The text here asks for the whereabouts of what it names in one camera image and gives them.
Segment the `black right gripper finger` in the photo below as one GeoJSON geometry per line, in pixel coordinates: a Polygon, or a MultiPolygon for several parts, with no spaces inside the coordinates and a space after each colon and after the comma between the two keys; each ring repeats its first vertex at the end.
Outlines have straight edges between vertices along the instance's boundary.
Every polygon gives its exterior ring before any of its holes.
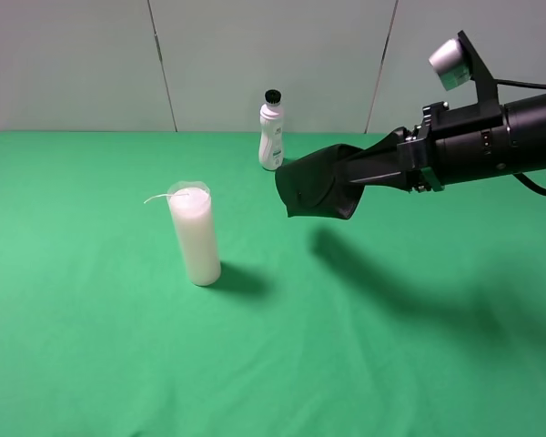
{"type": "Polygon", "coordinates": [[[396,147],[375,149],[347,147],[345,183],[350,186],[382,186],[412,190],[408,170],[399,162],[396,147]]]}
{"type": "Polygon", "coordinates": [[[398,127],[387,134],[381,141],[362,151],[363,157],[382,156],[398,151],[398,145],[404,143],[408,136],[406,127],[398,127]]]}

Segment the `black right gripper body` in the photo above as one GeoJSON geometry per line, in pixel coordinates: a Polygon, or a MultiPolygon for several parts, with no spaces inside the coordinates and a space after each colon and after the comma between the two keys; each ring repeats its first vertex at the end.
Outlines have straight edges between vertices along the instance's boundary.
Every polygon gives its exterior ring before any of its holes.
{"type": "Polygon", "coordinates": [[[423,108],[413,129],[398,129],[399,162],[409,190],[442,191],[446,186],[510,173],[510,128],[503,107],[484,102],[423,108]]]}

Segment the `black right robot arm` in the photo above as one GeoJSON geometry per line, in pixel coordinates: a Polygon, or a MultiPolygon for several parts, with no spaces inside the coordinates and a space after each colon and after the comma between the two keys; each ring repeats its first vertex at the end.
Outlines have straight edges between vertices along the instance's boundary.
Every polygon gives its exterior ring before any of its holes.
{"type": "Polygon", "coordinates": [[[418,192],[513,175],[546,197],[546,94],[505,105],[431,104],[413,130],[391,132],[336,169],[342,183],[418,192]]]}

